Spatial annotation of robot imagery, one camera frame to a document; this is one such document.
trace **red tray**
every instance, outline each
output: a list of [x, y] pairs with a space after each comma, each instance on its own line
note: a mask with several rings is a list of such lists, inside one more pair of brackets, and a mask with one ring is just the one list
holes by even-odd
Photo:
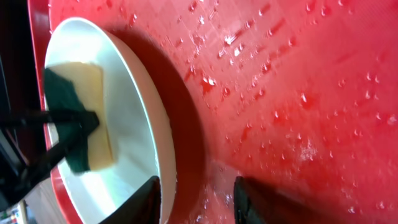
[[[29, 7], [41, 90], [50, 27], [71, 16], [125, 41], [148, 69], [175, 142], [170, 223], [232, 223], [237, 170], [325, 219], [398, 222], [395, 0], [30, 0]], [[66, 219], [77, 223], [56, 170], [52, 179]]]

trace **white bowl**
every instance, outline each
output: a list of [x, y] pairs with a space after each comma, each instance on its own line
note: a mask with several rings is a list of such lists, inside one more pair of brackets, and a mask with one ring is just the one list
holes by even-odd
[[[170, 216], [175, 195], [175, 155], [169, 118], [147, 70], [114, 35], [82, 18], [63, 21], [54, 31], [45, 67], [66, 62], [99, 65], [104, 71], [106, 124], [117, 162], [76, 176], [62, 161], [59, 171], [83, 223], [99, 223], [149, 177], [160, 177], [160, 222]], [[54, 126], [52, 142], [58, 141]]]

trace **sponge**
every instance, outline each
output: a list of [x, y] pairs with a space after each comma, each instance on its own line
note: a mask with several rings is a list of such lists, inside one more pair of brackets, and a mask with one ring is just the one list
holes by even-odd
[[[94, 111], [99, 126], [78, 149], [67, 155], [74, 173], [99, 170], [113, 164], [105, 122], [103, 71], [100, 67], [80, 62], [64, 63], [44, 71], [44, 92], [49, 110]], [[57, 124], [59, 141], [66, 139], [78, 124]]]

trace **green scouring pad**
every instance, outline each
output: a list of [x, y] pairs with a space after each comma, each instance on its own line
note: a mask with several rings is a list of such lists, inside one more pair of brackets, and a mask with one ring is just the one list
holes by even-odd
[[[90, 110], [97, 114], [99, 127], [77, 148], [66, 156], [74, 173], [98, 170], [113, 163], [108, 131], [104, 119], [103, 73], [94, 65], [66, 63], [44, 70], [44, 93], [49, 110]], [[59, 141], [72, 132], [79, 131], [79, 124], [57, 124]]]

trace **red table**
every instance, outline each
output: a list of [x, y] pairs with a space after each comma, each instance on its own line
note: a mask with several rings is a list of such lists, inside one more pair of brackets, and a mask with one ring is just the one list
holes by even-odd
[[[232, 223], [239, 172], [325, 219], [398, 222], [397, 1], [30, 0], [29, 6], [39, 85], [48, 25], [71, 16], [110, 31], [146, 66], [175, 142], [178, 183], [169, 223]], [[57, 182], [55, 171], [60, 206], [76, 223]]]

